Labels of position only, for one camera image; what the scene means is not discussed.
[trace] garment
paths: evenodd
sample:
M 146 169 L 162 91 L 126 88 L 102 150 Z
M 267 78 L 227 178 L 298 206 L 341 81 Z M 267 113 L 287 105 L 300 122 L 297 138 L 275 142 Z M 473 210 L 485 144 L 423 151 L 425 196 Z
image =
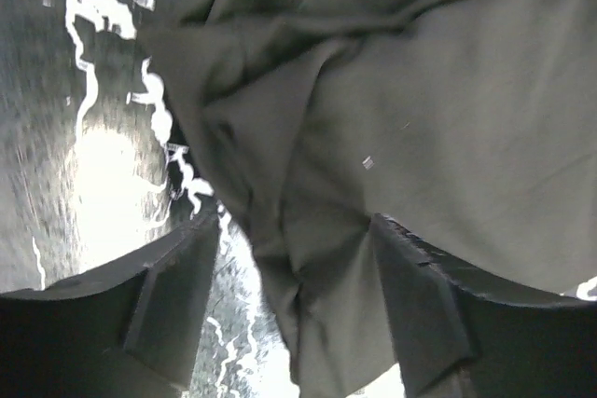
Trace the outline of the garment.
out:
M 597 272 L 597 0 L 190 0 L 139 39 L 304 398 L 389 368 L 374 213 L 513 281 Z

